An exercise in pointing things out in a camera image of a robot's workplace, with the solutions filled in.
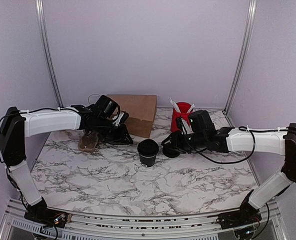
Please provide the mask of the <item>black paper coffee cup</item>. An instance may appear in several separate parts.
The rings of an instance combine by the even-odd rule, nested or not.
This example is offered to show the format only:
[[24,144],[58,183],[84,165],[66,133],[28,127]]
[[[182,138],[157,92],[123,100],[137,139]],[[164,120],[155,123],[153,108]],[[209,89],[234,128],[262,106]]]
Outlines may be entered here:
[[139,155],[141,165],[145,168],[150,168],[155,164],[156,154],[152,156]]

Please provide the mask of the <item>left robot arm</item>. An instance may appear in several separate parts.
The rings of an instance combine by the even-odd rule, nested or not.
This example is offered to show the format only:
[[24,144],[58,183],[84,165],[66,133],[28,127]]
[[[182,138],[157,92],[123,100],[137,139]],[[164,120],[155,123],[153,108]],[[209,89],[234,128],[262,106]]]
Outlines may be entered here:
[[63,228],[69,214],[49,209],[31,176],[26,162],[25,139],[33,135],[65,130],[85,130],[99,134],[112,145],[130,145],[133,140],[125,121],[129,114],[106,95],[89,106],[71,105],[58,108],[19,110],[8,108],[0,119],[0,162],[5,164],[10,183],[27,202],[25,219],[47,226]]

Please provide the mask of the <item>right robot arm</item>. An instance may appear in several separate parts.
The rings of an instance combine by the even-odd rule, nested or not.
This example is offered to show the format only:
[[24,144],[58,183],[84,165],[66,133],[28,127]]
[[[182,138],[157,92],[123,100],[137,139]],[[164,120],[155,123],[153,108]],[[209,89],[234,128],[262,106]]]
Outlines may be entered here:
[[161,143],[162,152],[169,158],[180,154],[211,151],[218,153],[255,152],[285,156],[279,172],[250,191],[238,210],[221,213],[217,223],[222,229],[252,224],[262,219],[259,209],[275,196],[281,195],[296,183],[296,123],[274,129],[251,129],[247,126],[216,129],[209,113],[198,110],[189,114],[192,133],[188,133],[181,117],[176,118],[178,130]]

